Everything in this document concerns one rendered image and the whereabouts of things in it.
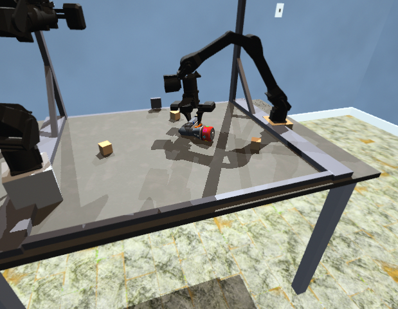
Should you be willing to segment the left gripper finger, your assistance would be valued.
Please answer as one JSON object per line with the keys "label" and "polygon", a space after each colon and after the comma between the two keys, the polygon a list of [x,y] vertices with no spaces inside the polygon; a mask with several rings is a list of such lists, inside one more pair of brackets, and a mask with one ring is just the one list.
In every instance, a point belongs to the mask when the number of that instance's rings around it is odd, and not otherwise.
{"label": "left gripper finger", "polygon": [[197,123],[201,123],[202,115],[204,111],[197,111]]}
{"label": "left gripper finger", "polygon": [[191,113],[183,113],[188,122],[191,120]]}

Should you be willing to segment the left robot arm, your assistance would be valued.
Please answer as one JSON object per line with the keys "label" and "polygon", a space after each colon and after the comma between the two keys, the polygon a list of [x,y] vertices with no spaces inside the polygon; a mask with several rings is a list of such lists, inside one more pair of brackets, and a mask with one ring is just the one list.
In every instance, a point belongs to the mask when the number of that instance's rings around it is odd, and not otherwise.
{"label": "left robot arm", "polygon": [[[268,118],[275,124],[287,123],[287,111],[291,109],[291,105],[287,101],[286,94],[277,85],[267,65],[261,40],[256,35],[247,34],[242,36],[241,34],[237,35],[235,32],[227,31],[199,51],[185,55],[180,60],[180,67],[177,74],[163,76],[165,93],[179,91],[181,88],[181,80],[183,81],[184,91],[197,90],[197,78],[201,77],[201,75],[195,70],[200,67],[206,59],[230,44],[243,47],[247,54],[251,58],[253,57],[252,59],[254,59],[253,61],[267,87],[267,92],[265,92],[267,99],[274,105]],[[183,95],[183,99],[179,105],[182,113],[191,113],[197,106],[198,103],[192,95],[190,95],[190,97]]]}

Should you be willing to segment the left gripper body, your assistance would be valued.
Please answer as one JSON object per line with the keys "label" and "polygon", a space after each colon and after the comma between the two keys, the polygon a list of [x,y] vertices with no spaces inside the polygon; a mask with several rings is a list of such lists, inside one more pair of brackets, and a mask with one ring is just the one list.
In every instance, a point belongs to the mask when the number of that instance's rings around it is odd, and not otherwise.
{"label": "left gripper body", "polygon": [[[215,109],[215,102],[214,101],[206,101],[204,104],[200,104],[198,92],[199,92],[199,90],[184,91],[183,95],[186,95],[186,97],[190,97],[190,95],[195,97],[195,99],[198,103],[198,106],[197,106],[198,111],[212,112]],[[181,103],[181,101],[179,101],[179,100],[174,101],[170,105],[170,110],[171,111],[177,111],[178,109],[180,110],[180,107],[179,107],[180,103]]]}

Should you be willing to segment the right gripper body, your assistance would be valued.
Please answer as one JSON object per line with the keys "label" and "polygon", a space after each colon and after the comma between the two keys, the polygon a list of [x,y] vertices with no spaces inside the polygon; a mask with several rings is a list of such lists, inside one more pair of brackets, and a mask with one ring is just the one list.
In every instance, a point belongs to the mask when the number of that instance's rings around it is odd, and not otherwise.
{"label": "right gripper body", "polygon": [[63,9],[42,5],[31,6],[38,9],[44,19],[44,26],[40,31],[50,31],[50,28],[58,29],[58,19],[65,19],[70,30],[84,30],[86,28],[82,6],[79,3],[63,3]]}

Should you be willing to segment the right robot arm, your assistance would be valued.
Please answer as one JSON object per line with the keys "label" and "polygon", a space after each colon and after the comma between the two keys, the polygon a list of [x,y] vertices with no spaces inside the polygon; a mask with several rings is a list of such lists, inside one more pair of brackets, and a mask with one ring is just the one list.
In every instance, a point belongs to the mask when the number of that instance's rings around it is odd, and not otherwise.
{"label": "right robot arm", "polygon": [[[44,19],[32,4],[55,7],[49,0],[0,0],[0,37],[34,42],[31,33],[42,30]],[[42,169],[39,142],[39,125],[32,111],[20,104],[0,103],[0,150],[11,176]]]}

